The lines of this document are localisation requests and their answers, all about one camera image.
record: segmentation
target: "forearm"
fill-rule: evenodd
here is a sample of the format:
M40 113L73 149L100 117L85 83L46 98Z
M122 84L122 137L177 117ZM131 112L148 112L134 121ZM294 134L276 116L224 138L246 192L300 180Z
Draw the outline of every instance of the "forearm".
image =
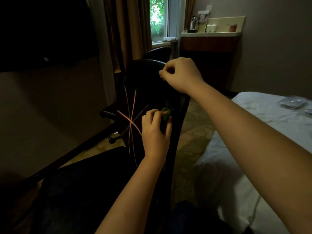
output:
M161 167L143 159L96 234L143 233Z
M289 229L294 230L289 221L294 223L295 216L298 222L312 218L312 155L204 82L189 94L210 116L232 156Z

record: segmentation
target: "bed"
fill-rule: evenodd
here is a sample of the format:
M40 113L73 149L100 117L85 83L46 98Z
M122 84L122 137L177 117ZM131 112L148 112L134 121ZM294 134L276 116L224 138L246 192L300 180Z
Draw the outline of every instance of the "bed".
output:
M282 98L243 92L232 101L312 153L312 118L280 107L278 101ZM312 109L312 102L304 108ZM217 209L220 218L236 233L243 233L247 226L255 234L289 233L243 174L217 132L194 170L194 189L199 207Z

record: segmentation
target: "white cup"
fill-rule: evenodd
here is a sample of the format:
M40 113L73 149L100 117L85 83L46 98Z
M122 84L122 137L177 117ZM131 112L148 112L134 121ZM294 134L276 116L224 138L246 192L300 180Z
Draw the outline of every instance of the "white cup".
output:
M209 33L211 31L211 25L206 25L206 32Z
M211 28L210 28L210 31L212 33L214 33L216 31L216 25L212 25Z

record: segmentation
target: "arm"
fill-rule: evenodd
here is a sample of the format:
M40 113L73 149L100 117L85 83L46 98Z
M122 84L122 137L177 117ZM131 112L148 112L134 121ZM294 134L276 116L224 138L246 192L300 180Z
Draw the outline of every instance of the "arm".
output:
M166 113L151 110L142 117L145 157L107 213L96 234L144 232L154 188L169 149L171 118L168 120L165 134L160 131L160 122Z
M234 159L289 231L309 233L312 154L203 82L191 59L174 59L159 74L207 112Z

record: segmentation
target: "window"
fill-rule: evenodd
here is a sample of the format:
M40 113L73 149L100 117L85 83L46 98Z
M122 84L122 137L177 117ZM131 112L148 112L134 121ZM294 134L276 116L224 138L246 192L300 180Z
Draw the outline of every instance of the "window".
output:
M168 0L150 0L152 41L162 41L168 33Z

